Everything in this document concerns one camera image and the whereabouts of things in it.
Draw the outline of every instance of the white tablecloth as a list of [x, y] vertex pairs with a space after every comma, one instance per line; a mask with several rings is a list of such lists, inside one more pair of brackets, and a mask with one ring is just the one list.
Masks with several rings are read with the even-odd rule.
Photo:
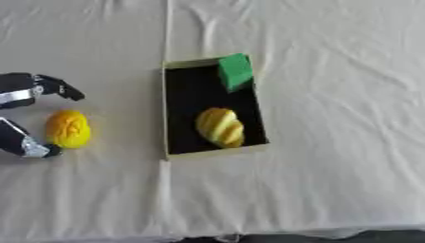
[[[85, 112], [92, 142], [0, 154], [0, 240], [311, 232], [425, 223], [425, 3], [39, 0], [0, 3], [0, 73], [64, 78], [86, 101], [2, 111], [43, 138]], [[162, 61], [250, 54], [262, 153], [161, 161]]]

